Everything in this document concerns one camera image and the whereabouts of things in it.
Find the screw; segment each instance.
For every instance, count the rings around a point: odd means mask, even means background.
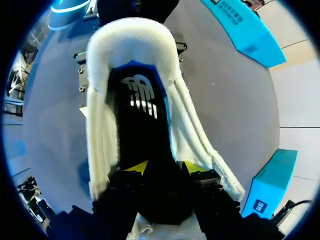
[[[240,208],[240,202],[235,201],[235,202],[234,202],[234,205],[235,205],[236,208]]]
[[[218,189],[219,192],[222,192],[222,190],[224,189],[224,187],[221,184],[218,184],[216,188]]]

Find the gray table surface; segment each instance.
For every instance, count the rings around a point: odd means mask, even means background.
[[[55,212],[91,212],[85,117],[79,111],[76,51],[96,21],[50,32],[33,64],[24,106],[32,174]],[[279,146],[279,116],[269,71],[237,52],[200,2],[182,0],[165,23],[182,33],[185,82],[202,126],[248,193],[252,178]]]

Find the cyan box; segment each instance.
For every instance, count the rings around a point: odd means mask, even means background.
[[[242,217],[252,213],[270,219],[282,201],[295,169],[298,151],[277,149],[253,178]]]
[[[266,68],[286,57],[261,19],[240,0],[201,0],[229,35],[235,48]]]

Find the white logo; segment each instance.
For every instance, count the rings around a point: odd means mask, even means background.
[[[151,99],[155,98],[150,81],[145,76],[137,74],[133,77],[125,77],[121,82],[127,84],[130,90],[135,91],[135,94],[131,95],[130,105],[136,105],[138,110],[142,105],[145,113],[148,108],[149,115],[152,116],[153,112],[154,118],[157,119],[157,106],[150,102]]]

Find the white fluffy cloth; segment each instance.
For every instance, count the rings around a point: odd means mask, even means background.
[[[164,25],[144,18],[123,18],[104,25],[91,37],[87,47],[86,133],[92,199],[97,199],[106,189],[110,169],[120,156],[115,96],[107,94],[109,74],[112,69],[132,60],[155,66],[159,74],[167,94],[171,121],[169,135],[175,160],[216,170],[222,177],[224,189],[234,200],[240,201],[245,191],[211,146],[201,126],[181,76],[172,34]]]

